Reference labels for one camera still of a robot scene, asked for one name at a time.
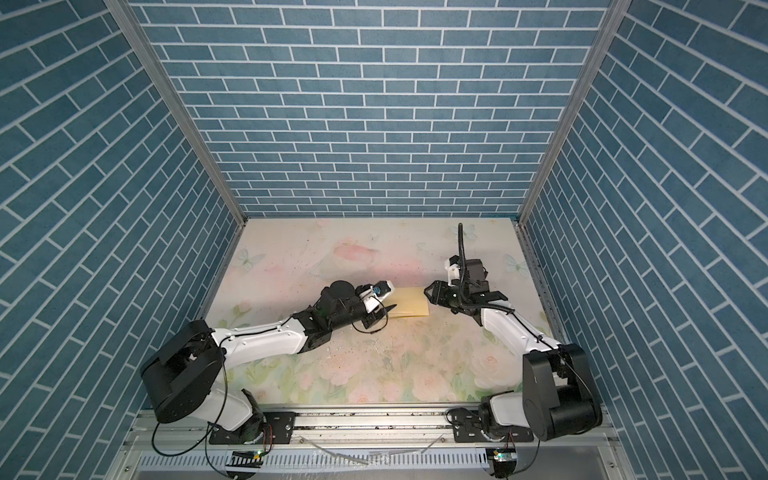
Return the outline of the yellow envelope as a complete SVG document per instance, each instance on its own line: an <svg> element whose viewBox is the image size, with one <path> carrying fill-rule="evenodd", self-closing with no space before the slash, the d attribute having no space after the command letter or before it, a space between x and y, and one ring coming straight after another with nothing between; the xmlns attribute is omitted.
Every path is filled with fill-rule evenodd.
<svg viewBox="0 0 768 480"><path fill-rule="evenodd" d="M396 288L383 302L392 319L423 318L429 316L429 302L419 287Z"/></svg>

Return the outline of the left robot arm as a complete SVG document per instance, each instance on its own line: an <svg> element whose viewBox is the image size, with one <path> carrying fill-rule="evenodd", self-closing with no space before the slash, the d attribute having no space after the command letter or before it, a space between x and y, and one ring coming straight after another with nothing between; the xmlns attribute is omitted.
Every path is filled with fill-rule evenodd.
<svg viewBox="0 0 768 480"><path fill-rule="evenodd" d="M264 440L266 416L250 391L229 387L228 368L315 350L356 322L372 327L387 318L384 301L394 290L387 280L361 286L335 281L314 304L285 320L233 329L212 328L203 320L186 324L140 369L157 422L204 420L214 428L214 444Z"/></svg>

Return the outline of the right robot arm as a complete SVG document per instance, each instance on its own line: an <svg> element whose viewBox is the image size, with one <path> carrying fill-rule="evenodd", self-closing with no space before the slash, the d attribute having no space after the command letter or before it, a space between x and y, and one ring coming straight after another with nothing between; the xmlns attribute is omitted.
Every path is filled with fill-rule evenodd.
<svg viewBox="0 0 768 480"><path fill-rule="evenodd" d="M427 300L473 318L520 358L522 389L482 398L480 428L497 438L511 427L527 428L548 441L583 434L602 424L598 389L585 351L545 335L517 313L508 298L490 289L479 259L459 255L445 264L448 279L424 289Z"/></svg>

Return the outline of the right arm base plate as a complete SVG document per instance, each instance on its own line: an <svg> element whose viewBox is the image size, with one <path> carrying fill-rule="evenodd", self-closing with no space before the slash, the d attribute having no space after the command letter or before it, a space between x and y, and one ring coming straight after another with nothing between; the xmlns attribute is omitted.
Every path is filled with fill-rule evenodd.
<svg viewBox="0 0 768 480"><path fill-rule="evenodd" d="M516 443L533 442L534 435L530 428L494 424L488 415L467 408L452 408L444 414L451 427L456 443Z"/></svg>

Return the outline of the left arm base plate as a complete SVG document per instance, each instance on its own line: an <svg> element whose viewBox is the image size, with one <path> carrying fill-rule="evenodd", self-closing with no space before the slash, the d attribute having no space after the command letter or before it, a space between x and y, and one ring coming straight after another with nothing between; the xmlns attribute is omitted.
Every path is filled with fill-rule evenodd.
<svg viewBox="0 0 768 480"><path fill-rule="evenodd" d="M287 445L290 443L297 414L292 411L272 411L252 417L234 431L214 426L209 436L212 445L260 444Z"/></svg>

